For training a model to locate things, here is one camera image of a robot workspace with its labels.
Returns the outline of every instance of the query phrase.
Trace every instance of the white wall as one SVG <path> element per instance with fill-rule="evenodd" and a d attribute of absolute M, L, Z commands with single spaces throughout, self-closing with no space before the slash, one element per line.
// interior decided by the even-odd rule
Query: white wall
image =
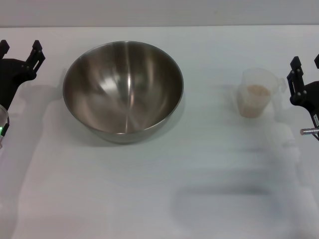
<path fill-rule="evenodd" d="M 0 0 L 0 26 L 319 24 L 319 0 Z"/>

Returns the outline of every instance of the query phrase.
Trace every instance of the metal screw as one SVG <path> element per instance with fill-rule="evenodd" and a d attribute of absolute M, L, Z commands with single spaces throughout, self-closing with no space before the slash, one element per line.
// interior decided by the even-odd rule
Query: metal screw
<path fill-rule="evenodd" d="M 319 128 L 303 128 L 300 130 L 301 135 L 317 134 L 317 133 L 319 133 Z"/>

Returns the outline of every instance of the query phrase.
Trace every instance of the stainless steel bowl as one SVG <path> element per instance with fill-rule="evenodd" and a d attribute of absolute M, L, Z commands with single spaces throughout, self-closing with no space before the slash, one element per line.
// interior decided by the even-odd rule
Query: stainless steel bowl
<path fill-rule="evenodd" d="M 64 101 L 74 117 L 116 143 L 150 136 L 167 121 L 182 94 L 176 62 L 157 47 L 132 41 L 84 53 L 63 84 Z"/>

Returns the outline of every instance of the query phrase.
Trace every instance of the white tabletop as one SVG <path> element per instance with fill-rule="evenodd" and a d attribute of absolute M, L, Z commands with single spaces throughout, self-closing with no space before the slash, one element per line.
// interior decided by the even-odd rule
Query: white tabletop
<path fill-rule="evenodd" d="M 25 60 L 46 60 L 9 109 L 0 151 L 0 239 L 303 238 L 316 233 L 319 142 L 300 136 L 309 113 L 274 98 L 259 119 L 239 116 L 242 72 L 286 77 L 299 56 L 319 78 L 319 26 L 2 28 Z M 67 110 L 68 67 L 107 42 L 134 40 L 180 66 L 184 96 L 168 123 L 132 145 L 107 143 Z"/>

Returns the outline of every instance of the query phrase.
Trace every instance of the bowl rim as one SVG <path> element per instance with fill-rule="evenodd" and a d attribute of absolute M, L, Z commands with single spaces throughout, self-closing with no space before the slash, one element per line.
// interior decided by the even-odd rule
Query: bowl rim
<path fill-rule="evenodd" d="M 178 102 L 176 103 L 176 106 L 174 107 L 174 109 L 173 109 L 164 119 L 162 119 L 161 121 L 157 122 L 156 124 L 154 124 L 154 125 L 152 125 L 152 126 L 150 126 L 150 127 L 148 127 L 148 128 L 145 128 L 145 129 L 142 129 L 142 130 L 138 130 L 138 131 L 135 131 L 135 132 L 129 132 L 129 133 L 106 132 L 106 131 L 103 131 L 103 130 L 101 130 L 101 129 L 94 128 L 94 127 L 88 125 L 87 123 L 84 123 L 82 120 L 80 120 L 77 116 L 75 116 L 75 115 L 73 114 L 73 112 L 70 110 L 70 108 L 69 108 L 69 106 L 68 106 L 68 104 L 67 104 L 67 102 L 66 102 L 66 100 L 65 100 L 65 95 L 64 95 L 65 80 L 66 80 L 66 78 L 67 78 L 67 76 L 68 76 L 68 74 L 69 74 L 69 72 L 70 72 L 72 66 L 73 66 L 81 57 L 83 57 L 84 55 L 86 55 L 86 54 L 88 54 L 88 53 L 94 51 L 94 50 L 97 49 L 97 48 L 100 48 L 100 47 L 103 47 L 103 46 L 106 46 L 106 45 L 111 45 L 111 44 L 114 44 L 114 43 L 125 43 L 125 42 L 128 42 L 128 43 L 139 43 L 139 44 L 143 44 L 143 45 L 148 45 L 148 46 L 153 47 L 153 48 L 159 50 L 160 52 L 164 53 L 164 55 L 166 55 L 169 59 L 171 59 L 172 62 L 173 62 L 173 63 L 175 64 L 175 66 L 177 67 L 179 73 L 180 73 L 180 77 L 181 77 L 181 94 L 180 94 L 179 100 L 178 100 Z M 65 74 L 65 77 L 64 77 L 64 80 L 63 80 L 63 87 L 62 87 L 62 95 L 63 95 L 64 103 L 65 103 L 67 109 L 69 110 L 69 112 L 73 115 L 73 117 L 75 117 L 79 122 L 81 122 L 83 125 L 85 125 L 85 126 L 88 127 L 89 129 L 92 129 L 92 130 L 95 130 L 95 131 L 98 131 L 98 132 L 101 132 L 101 133 L 107 133 L 107 134 L 110 134 L 110 135 L 128 135 L 128 134 L 132 135 L 132 134 L 138 134 L 138 133 L 141 133 L 141 132 L 143 132 L 143 131 L 147 131 L 147 130 L 150 130 L 150 129 L 152 129 L 152 128 L 157 127 L 159 124 L 161 124 L 162 122 L 166 121 L 166 120 L 174 113 L 174 111 L 175 111 L 176 108 L 178 107 L 178 105 L 179 105 L 179 103 L 180 103 L 180 101 L 181 101 L 181 99 L 182 99 L 182 97 L 183 97 L 183 94 L 184 94 L 184 78 L 183 78 L 183 74 L 182 74 L 182 72 L 181 72 L 181 70 L 180 70 L 178 64 L 176 63 L 176 61 L 175 61 L 169 54 L 167 54 L 165 51 L 163 51 L 162 49 L 160 49 L 160 48 L 158 48 L 158 47 L 156 47 L 156 46 L 153 46 L 153 45 L 151 45 L 151 44 L 144 43 L 144 42 L 140 42 L 140 41 L 113 41 L 113 42 L 108 42 L 108 43 L 105 43 L 105 44 L 96 46 L 96 47 L 94 47 L 94 48 L 92 48 L 92 49 L 90 49 L 90 50 L 84 52 L 82 55 L 80 55 L 78 58 L 76 58 L 76 60 L 71 64 L 71 66 L 70 66 L 69 69 L 67 70 L 67 72 L 66 72 L 66 74 Z"/>

